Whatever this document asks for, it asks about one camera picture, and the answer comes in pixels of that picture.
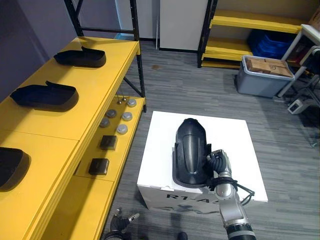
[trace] gray carpet floor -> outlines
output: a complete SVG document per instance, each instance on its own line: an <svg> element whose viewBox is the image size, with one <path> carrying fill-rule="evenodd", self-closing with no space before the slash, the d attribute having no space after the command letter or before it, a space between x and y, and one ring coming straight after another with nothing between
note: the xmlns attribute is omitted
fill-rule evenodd
<svg viewBox="0 0 320 240"><path fill-rule="evenodd" d="M239 94L236 70L197 68L196 54L158 51L149 41L143 41L141 49L147 113L141 115L101 239L119 207L124 215L140 213L127 228L133 240L175 240L181 231L190 240L228 239L219 215L207 219L144 206L137 179L153 111L246 120L269 199L246 208L257 239L319 239L320 155L319 147L310 146L319 130L304 127L283 102ZM139 84L136 62L126 76ZM126 83L121 90L135 95Z"/></svg>

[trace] round metal knob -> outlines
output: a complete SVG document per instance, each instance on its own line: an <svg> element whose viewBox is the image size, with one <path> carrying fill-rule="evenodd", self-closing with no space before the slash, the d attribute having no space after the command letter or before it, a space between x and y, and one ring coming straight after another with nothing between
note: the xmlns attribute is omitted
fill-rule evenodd
<svg viewBox="0 0 320 240"><path fill-rule="evenodd" d="M106 112L106 116L110 119L113 119L117 115L117 111L114 109L110 109Z"/></svg>
<svg viewBox="0 0 320 240"><path fill-rule="evenodd" d="M135 105L137 105L137 101L135 99L129 99L126 104L130 107L133 108Z"/></svg>
<svg viewBox="0 0 320 240"><path fill-rule="evenodd" d="M122 119L124 120L124 121L130 121L131 119L132 119L132 113L131 112L124 112L123 114L122 114Z"/></svg>
<svg viewBox="0 0 320 240"><path fill-rule="evenodd" d="M109 126L109 124L110 124L109 119L107 117L103 117L99 126L100 128L106 128Z"/></svg>
<svg viewBox="0 0 320 240"><path fill-rule="evenodd" d="M128 127L125 124L119 124L119 126L116 128L116 131L119 134L125 134L126 132L128 132Z"/></svg>

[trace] gray plastic bin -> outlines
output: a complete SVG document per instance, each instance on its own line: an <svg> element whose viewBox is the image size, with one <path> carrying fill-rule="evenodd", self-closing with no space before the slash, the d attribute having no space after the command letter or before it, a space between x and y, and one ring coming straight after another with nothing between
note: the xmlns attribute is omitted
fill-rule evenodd
<svg viewBox="0 0 320 240"><path fill-rule="evenodd" d="M272 98L275 96L285 85L295 79L288 76L278 76L266 73L259 73L249 71L246 64L246 59L267 59L266 57L244 55L242 57L241 67L236 78L236 88L241 94L251 94Z"/></svg>

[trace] white cardboard box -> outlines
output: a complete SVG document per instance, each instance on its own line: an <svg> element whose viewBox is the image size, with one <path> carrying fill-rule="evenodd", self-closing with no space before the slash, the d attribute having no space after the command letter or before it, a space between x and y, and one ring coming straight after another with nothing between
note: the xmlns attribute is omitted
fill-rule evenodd
<svg viewBox="0 0 320 240"><path fill-rule="evenodd" d="M176 132L184 119L193 118L204 127L212 151L228 155L232 178L255 192L248 206L268 202L254 146L245 120L154 111L144 148L138 188L148 209L188 215L210 216L219 212L215 193L207 187L186 188L172 177ZM248 193L238 189L240 200Z"/></svg>

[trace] yellow shelf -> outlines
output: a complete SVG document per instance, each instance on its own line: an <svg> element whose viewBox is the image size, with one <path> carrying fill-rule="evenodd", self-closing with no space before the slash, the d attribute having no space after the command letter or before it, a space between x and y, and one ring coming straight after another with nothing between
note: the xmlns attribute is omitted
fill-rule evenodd
<svg viewBox="0 0 320 240"><path fill-rule="evenodd" d="M113 98L108 109L116 110L117 116L109 119L108 127L97 128L42 240L98 240L100 238L145 104L144 98L132 96L127 98L135 99L136 106L117 104L118 98ZM123 121L121 115L124 112L132 113L132 120ZM116 128L119 124L126 124L128 132L123 135L118 134ZM99 148L103 135L117 137L115 150ZM93 176L88 173L92 158L109 159L106 175Z"/></svg>
<svg viewBox="0 0 320 240"><path fill-rule="evenodd" d="M129 107L125 103L117 104L118 98L115 97L111 102L109 109L114 109L117 112L115 118L109 118L110 125L105 128L98 127L87 150L85 151L81 162L76 170L75 175L79 177L87 177L94 179L101 179L106 181L118 182L122 169L125 165L126 157L128 155L131 142L135 135L136 128L138 126L139 118L142 113L142 109L145 103L145 99L141 97L127 97L128 99L136 99L136 106ZM124 112L132 113L132 119L130 121L124 121L121 119L121 115ZM116 132L116 128L119 124L125 124L128 127L128 132L125 134L119 134ZM115 150L102 150L99 148L103 135L115 135L117 138L117 144ZM109 166L106 175L89 174L89 167L92 158L106 158L109 159Z"/></svg>
<svg viewBox="0 0 320 240"><path fill-rule="evenodd" d="M98 240L114 190L111 181L73 176L42 240Z"/></svg>
<svg viewBox="0 0 320 240"><path fill-rule="evenodd" d="M44 229L69 178L58 181L78 141L0 130L0 147L21 149L30 156L30 166L12 190L0 192L0 239L22 240Z"/></svg>
<svg viewBox="0 0 320 240"><path fill-rule="evenodd" d="M106 63L99 68L61 65L51 58L23 84L45 81L73 86L77 104L66 112L34 110L19 106L11 97L0 103L0 129L50 137L91 139L97 126L139 50L139 42L98 37L76 37L62 51L86 48L105 51Z"/></svg>
<svg viewBox="0 0 320 240"><path fill-rule="evenodd" d="M209 67L209 68L227 68L227 69L239 69L239 63L233 62L220 62L220 61L202 61L202 67Z"/></svg>
<svg viewBox="0 0 320 240"><path fill-rule="evenodd" d="M0 192L0 239L41 238L132 60L140 54L137 41L98 37L76 37L62 51L81 46L105 51L106 64L74 67L52 58L19 86L44 85L45 81L74 86L79 100L72 109L34 110L17 105L10 97L0 103L0 116L5 116L0 117L0 146L19 148L31 156L22 182L12 191ZM139 108L144 101L139 101Z"/></svg>
<svg viewBox="0 0 320 240"><path fill-rule="evenodd" d="M243 55L253 55L245 40L209 37L202 59L241 61Z"/></svg>
<svg viewBox="0 0 320 240"><path fill-rule="evenodd" d="M305 24L305 21L252 12L216 10L210 28L213 25L221 25L297 34L301 29L301 24Z"/></svg>

